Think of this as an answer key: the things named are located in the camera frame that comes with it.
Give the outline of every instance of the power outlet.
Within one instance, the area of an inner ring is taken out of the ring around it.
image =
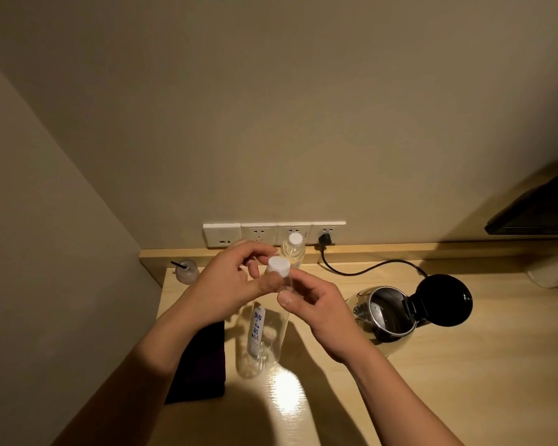
[[[207,247],[228,247],[241,239],[239,224],[203,224]]]
[[[275,222],[241,225],[241,237],[250,241],[258,241],[274,246],[276,236],[277,224]]]
[[[279,222],[277,224],[277,244],[281,246],[292,233],[299,233],[304,238],[304,243],[307,243],[311,228],[312,222]]]
[[[338,244],[341,239],[341,232],[346,225],[347,223],[345,221],[313,222],[312,228],[310,229],[308,244],[318,244],[318,237],[323,233],[329,233],[333,244]]]

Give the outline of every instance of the fingernail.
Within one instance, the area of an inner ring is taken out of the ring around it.
[[[287,306],[289,304],[289,294],[287,294],[287,291],[282,291],[277,294],[277,301],[282,307]]]

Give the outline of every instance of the forearm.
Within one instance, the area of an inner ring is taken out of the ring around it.
[[[346,365],[384,446],[462,446],[374,346],[360,346]]]
[[[178,300],[139,341],[54,445],[144,445],[184,349],[198,330]]]

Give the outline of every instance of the stainless steel kettle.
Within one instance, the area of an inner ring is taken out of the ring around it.
[[[365,336],[387,357],[400,349],[417,327],[429,323],[459,325],[473,309],[467,286],[445,274],[426,277],[412,296],[392,286],[375,286],[350,297],[347,304]]]

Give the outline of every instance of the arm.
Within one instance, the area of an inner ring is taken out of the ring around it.
[[[304,320],[328,354],[353,375],[384,446],[462,446],[460,440],[415,395],[390,362],[357,327],[339,289],[292,269],[296,290],[277,300]]]
[[[234,314],[255,298],[276,291],[276,272],[259,275],[277,249],[253,241],[218,254],[174,305],[138,342],[119,367],[53,442],[54,446],[147,443],[163,407],[179,359],[201,328]],[[241,265],[248,266],[248,281]]]

